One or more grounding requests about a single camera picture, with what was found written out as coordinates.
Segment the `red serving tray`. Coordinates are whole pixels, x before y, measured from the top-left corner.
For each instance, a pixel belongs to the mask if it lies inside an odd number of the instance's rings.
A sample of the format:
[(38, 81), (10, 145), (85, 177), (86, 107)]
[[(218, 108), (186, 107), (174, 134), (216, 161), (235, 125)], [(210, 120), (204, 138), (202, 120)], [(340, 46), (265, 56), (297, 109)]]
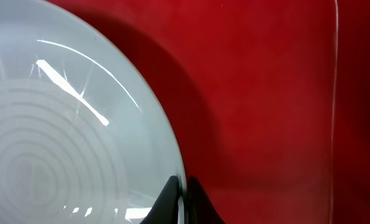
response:
[(370, 223), (370, 1), (59, 1), (136, 66), (224, 223)]

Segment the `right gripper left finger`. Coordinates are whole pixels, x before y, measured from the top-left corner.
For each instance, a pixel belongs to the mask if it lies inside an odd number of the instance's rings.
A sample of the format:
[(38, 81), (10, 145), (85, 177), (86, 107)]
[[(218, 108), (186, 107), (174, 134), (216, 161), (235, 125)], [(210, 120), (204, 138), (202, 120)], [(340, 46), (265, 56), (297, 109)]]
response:
[(177, 224), (180, 185), (177, 176), (169, 177), (150, 212), (141, 224)]

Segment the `light blue plate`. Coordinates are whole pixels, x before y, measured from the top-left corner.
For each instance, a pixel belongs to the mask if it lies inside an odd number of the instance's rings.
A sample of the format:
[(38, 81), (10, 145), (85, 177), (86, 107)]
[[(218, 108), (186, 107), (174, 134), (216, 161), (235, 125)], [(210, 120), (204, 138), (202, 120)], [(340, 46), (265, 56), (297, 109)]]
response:
[(105, 36), (47, 1), (0, 0), (0, 223), (141, 223), (187, 181), (170, 123)]

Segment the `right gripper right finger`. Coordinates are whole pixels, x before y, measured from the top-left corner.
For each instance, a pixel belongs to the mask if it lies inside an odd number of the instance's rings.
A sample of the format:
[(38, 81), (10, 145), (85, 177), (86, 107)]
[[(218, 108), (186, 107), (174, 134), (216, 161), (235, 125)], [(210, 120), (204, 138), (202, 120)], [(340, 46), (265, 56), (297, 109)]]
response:
[(200, 181), (190, 176), (187, 182), (188, 224), (224, 224)]

